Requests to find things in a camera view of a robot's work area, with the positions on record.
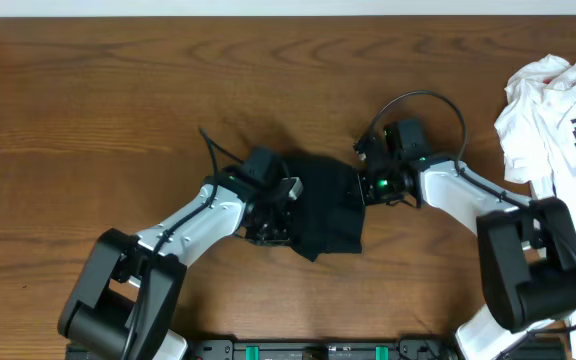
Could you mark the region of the black polo shirt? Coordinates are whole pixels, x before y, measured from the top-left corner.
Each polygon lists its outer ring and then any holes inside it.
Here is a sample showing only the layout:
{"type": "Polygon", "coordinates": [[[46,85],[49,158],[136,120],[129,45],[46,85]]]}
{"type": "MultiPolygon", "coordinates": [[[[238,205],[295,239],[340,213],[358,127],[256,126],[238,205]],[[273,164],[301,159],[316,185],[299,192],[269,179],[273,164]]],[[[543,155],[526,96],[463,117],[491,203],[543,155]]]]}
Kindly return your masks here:
{"type": "Polygon", "coordinates": [[[337,159],[312,154],[286,158],[303,191],[291,211],[291,248],[315,261],[321,254],[359,254],[365,204],[356,170],[337,159]]]}

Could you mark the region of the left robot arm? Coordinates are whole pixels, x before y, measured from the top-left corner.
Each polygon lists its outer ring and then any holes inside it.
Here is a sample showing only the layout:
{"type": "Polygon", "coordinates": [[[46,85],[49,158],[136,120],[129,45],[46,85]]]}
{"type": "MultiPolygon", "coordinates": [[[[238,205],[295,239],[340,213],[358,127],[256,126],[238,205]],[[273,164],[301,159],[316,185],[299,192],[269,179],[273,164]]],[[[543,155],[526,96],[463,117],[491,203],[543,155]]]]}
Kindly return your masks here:
{"type": "Polygon", "coordinates": [[[148,229],[135,235],[107,230],[64,305],[59,334],[102,359],[183,358],[188,343],[170,324],[188,268],[260,205],[294,201],[302,190],[297,177],[257,189],[220,174],[148,229]]]}

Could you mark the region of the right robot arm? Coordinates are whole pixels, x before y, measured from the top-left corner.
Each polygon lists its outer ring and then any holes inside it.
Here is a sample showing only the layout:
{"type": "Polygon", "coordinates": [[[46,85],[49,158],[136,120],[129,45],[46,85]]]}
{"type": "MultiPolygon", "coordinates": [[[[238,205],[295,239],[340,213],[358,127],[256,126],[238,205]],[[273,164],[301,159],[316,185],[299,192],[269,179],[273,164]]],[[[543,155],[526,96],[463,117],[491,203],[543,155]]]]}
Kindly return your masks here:
{"type": "Polygon", "coordinates": [[[485,304],[455,332],[458,358],[545,355],[540,337],[576,331],[576,230],[563,201],[508,192],[433,153],[420,130],[368,130],[354,150],[365,204],[410,195],[476,236],[485,304]]]}

